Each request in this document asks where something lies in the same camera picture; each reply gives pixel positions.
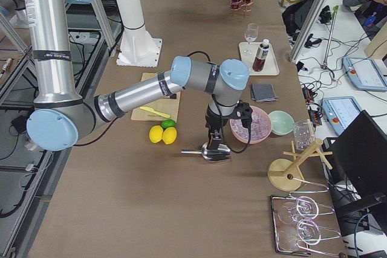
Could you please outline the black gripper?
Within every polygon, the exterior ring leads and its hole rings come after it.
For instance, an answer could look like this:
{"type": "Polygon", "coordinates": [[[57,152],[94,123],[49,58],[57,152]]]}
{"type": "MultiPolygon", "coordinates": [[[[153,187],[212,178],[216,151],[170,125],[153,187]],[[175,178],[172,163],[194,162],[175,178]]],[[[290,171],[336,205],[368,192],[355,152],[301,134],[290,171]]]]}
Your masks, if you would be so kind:
{"type": "Polygon", "coordinates": [[[209,103],[206,111],[206,127],[208,128],[207,149],[217,150],[221,143],[221,129],[227,123],[226,116],[230,114],[230,106],[219,103],[209,103]]]}

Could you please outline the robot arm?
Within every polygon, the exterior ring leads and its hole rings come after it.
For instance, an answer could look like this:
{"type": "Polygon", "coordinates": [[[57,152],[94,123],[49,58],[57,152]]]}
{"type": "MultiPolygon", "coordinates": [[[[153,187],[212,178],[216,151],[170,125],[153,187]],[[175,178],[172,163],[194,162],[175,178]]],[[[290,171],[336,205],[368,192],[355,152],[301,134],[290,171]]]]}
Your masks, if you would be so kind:
{"type": "Polygon", "coordinates": [[[185,88],[213,95],[206,115],[210,136],[220,132],[227,118],[236,118],[249,79],[248,67],[236,59],[215,65],[177,56],[170,71],[108,95],[84,99],[74,84],[65,3],[92,0],[24,1],[39,87],[27,132],[41,148],[64,150],[131,109],[185,88]]]}

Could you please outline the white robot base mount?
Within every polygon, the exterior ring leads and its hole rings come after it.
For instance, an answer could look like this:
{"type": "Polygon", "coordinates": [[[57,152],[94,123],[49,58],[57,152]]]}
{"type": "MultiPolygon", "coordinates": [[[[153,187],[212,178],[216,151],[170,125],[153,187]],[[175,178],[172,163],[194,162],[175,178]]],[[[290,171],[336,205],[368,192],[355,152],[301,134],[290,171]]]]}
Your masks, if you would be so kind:
{"type": "Polygon", "coordinates": [[[120,66],[156,67],[162,40],[146,29],[140,0],[116,0],[123,24],[117,64],[120,66]]]}

